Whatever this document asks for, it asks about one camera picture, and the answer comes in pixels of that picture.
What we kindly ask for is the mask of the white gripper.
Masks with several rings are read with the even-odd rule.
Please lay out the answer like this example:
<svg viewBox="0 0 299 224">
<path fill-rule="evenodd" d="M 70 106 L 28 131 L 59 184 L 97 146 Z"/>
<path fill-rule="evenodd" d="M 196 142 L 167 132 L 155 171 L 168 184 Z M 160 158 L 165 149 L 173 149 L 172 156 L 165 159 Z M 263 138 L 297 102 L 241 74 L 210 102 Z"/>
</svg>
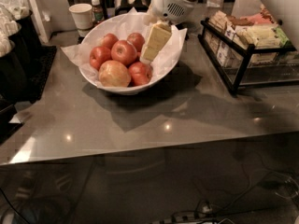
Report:
<svg viewBox="0 0 299 224">
<path fill-rule="evenodd" d="M 151 0 L 147 11 L 149 27 L 140 61 L 150 64 L 172 35 L 171 25 L 179 24 L 192 12 L 197 0 Z"/>
</svg>

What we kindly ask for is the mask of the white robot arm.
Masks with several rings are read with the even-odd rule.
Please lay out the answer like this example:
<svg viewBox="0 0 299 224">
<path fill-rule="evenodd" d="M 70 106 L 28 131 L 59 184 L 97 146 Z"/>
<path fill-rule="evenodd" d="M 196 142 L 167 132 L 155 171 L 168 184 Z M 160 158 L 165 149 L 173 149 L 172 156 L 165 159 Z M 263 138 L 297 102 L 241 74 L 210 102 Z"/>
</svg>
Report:
<svg viewBox="0 0 299 224">
<path fill-rule="evenodd" d="M 198 0 L 151 0 L 148 15 L 149 22 L 164 21 L 180 24 L 186 21 Z M 299 50 L 299 0 L 260 0 L 280 21 L 283 31 Z"/>
</svg>

